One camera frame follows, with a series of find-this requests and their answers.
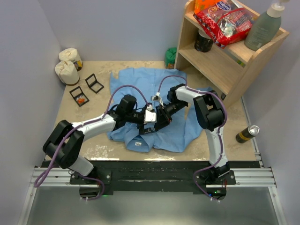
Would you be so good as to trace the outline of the green lidded container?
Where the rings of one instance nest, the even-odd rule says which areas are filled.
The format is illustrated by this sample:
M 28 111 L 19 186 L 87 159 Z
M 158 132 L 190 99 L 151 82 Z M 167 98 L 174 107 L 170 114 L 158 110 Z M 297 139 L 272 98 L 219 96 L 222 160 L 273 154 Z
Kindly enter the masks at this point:
M 177 48 L 168 48 L 165 52 L 165 67 L 166 69 L 174 69 L 174 64 L 176 60 Z

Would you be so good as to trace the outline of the blue button shirt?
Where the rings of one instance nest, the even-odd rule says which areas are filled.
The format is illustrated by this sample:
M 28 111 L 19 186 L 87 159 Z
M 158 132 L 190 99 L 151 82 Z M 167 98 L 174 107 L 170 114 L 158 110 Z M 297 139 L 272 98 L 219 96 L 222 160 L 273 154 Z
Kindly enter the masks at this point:
M 126 68 L 119 71 L 118 77 L 110 75 L 110 92 L 114 94 L 114 104 L 118 104 L 124 95 L 130 94 L 136 98 L 137 106 L 143 107 L 158 91 L 163 102 L 168 103 L 168 90 L 184 83 L 186 78 L 184 72 L 176 69 Z M 139 135 L 136 124 L 126 123 L 118 130 L 108 132 L 107 137 L 124 142 L 126 149 L 137 152 L 149 152 L 151 148 L 183 152 L 202 130 L 192 105 L 188 113 L 181 109 L 172 116 L 170 125 L 155 133 Z

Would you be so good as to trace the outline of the black stand rear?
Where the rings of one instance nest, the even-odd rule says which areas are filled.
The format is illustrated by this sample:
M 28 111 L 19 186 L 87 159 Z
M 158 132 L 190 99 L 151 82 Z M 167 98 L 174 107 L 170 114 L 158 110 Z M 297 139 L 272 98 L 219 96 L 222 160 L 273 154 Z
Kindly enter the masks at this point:
M 97 80 L 95 74 L 91 74 L 90 76 L 88 76 L 85 81 L 89 89 L 91 89 L 96 94 L 104 88 L 104 85 Z

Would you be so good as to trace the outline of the red candy bag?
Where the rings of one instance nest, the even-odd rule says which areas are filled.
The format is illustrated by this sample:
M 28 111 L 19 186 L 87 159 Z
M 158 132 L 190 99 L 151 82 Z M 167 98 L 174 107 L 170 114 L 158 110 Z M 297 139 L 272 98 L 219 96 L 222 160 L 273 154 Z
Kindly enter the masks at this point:
M 236 0 L 220 0 L 194 13 L 194 18 L 217 46 L 225 48 L 247 37 L 257 15 Z

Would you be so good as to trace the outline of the green pump bottle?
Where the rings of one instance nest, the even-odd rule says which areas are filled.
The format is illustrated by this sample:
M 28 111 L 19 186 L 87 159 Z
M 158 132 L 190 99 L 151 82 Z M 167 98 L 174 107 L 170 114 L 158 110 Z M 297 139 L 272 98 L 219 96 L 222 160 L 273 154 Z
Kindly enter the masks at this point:
M 266 12 L 260 14 L 245 39 L 246 47 L 257 51 L 274 38 L 281 26 L 281 17 L 286 2 L 289 0 L 278 0 L 272 3 Z

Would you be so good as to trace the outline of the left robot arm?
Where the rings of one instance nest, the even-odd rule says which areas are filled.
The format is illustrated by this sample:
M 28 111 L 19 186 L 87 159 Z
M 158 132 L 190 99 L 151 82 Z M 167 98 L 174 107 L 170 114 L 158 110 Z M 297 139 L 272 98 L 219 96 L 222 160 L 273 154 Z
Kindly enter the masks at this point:
M 144 125 L 157 120 L 152 104 L 141 110 L 137 110 L 136 105 L 134 96 L 125 95 L 119 104 L 98 117 L 74 123 L 60 121 L 45 142 L 43 152 L 62 169 L 79 173 L 85 183 L 94 183 L 97 179 L 94 165 L 79 155 L 82 143 L 99 134 L 117 130 L 127 122 L 136 124 L 142 133 L 150 132 L 149 128 L 144 129 Z

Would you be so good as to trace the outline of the black stand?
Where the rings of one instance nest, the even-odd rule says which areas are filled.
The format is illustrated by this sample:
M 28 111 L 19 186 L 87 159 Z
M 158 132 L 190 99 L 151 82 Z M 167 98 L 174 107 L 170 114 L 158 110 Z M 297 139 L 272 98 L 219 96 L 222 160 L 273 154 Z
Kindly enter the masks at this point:
M 88 99 L 88 97 L 84 94 L 82 88 L 80 86 L 77 86 L 76 88 L 72 89 L 70 92 L 70 95 L 72 96 L 72 99 L 76 102 L 76 104 L 81 107 L 84 104 L 88 103 L 90 100 Z M 77 99 L 78 98 L 84 98 L 85 102 L 83 104 L 78 104 L 77 103 Z
M 104 85 L 97 80 L 95 74 L 91 74 L 90 76 L 88 76 L 85 81 L 89 89 L 91 89 L 96 94 L 104 88 Z

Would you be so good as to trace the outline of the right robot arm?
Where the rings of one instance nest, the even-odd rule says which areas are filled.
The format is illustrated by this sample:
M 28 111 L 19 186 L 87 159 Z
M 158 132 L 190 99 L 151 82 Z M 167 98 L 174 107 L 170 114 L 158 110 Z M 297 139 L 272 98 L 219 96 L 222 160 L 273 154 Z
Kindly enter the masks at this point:
M 210 151 L 210 165 L 199 171 L 210 170 L 210 181 L 220 184 L 230 171 L 223 139 L 224 125 L 227 121 L 227 112 L 223 102 L 215 91 L 199 91 L 184 84 L 170 88 L 167 99 L 168 104 L 156 107 L 157 122 L 154 130 L 159 131 L 168 126 L 172 122 L 172 115 L 188 104 L 192 104 L 198 124 L 206 133 Z

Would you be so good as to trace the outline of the dark jar on shelf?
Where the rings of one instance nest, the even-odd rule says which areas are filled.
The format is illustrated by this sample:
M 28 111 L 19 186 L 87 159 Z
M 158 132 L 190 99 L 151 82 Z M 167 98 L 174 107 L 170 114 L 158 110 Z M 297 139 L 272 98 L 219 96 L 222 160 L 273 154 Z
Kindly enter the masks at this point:
M 211 50 L 214 42 L 213 40 L 201 29 L 198 30 L 194 48 L 197 51 L 206 53 Z

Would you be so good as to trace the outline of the orange snack box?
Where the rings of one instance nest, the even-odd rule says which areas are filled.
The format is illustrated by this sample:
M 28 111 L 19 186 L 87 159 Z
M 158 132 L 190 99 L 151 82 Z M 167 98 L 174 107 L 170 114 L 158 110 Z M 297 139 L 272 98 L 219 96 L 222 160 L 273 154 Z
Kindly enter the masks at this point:
M 209 7 L 212 7 L 218 0 L 195 0 L 194 13 L 197 14 Z

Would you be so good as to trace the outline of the dark glass bottle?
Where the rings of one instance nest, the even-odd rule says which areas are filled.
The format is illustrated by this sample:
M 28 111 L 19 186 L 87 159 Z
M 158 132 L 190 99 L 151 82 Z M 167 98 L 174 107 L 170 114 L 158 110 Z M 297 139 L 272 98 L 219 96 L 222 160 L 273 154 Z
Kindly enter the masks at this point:
M 260 128 L 257 125 L 250 125 L 236 135 L 236 141 L 238 143 L 245 143 L 256 137 L 259 132 Z

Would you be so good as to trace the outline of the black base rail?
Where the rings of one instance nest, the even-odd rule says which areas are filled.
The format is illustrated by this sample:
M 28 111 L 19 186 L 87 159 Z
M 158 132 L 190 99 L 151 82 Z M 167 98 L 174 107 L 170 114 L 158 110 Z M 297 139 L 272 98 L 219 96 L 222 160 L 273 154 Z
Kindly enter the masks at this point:
M 238 183 L 238 172 L 259 169 L 257 161 L 230 161 L 229 172 L 219 177 L 214 169 L 202 170 L 207 161 L 93 161 L 95 169 L 87 179 L 69 170 L 67 184 L 79 185 L 82 197 L 96 196 L 99 181 L 105 185 L 104 194 L 117 191 L 192 192 L 219 200 L 226 189 Z

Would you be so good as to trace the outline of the black stand front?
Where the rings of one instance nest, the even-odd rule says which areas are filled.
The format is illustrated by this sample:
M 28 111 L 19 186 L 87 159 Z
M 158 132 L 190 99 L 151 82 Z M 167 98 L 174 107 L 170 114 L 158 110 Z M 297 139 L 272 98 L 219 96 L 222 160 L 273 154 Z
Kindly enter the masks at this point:
M 77 86 L 76 88 L 72 89 L 70 92 L 70 95 L 72 96 L 72 99 L 76 102 L 76 104 L 81 107 L 84 104 L 88 103 L 90 100 L 88 99 L 88 97 L 84 94 L 82 88 L 80 86 Z M 77 99 L 78 98 L 84 98 L 85 102 L 83 104 L 78 104 L 77 103 Z

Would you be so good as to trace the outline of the white cloth bag rear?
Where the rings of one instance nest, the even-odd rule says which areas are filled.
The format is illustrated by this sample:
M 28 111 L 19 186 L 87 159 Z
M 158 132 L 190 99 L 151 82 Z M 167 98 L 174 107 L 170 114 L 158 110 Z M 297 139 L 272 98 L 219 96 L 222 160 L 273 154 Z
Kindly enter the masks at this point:
M 83 67 L 83 61 L 79 55 L 79 52 L 75 48 L 67 48 L 59 53 L 60 61 L 71 61 L 76 70 L 80 71 Z

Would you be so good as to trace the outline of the white cloth bag front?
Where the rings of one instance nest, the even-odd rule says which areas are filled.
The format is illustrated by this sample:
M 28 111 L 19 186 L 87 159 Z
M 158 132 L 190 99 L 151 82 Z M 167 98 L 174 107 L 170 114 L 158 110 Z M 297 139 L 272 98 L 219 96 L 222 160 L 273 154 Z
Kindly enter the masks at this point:
M 71 61 L 60 61 L 54 68 L 55 73 L 65 85 L 76 85 L 79 82 L 79 74 Z

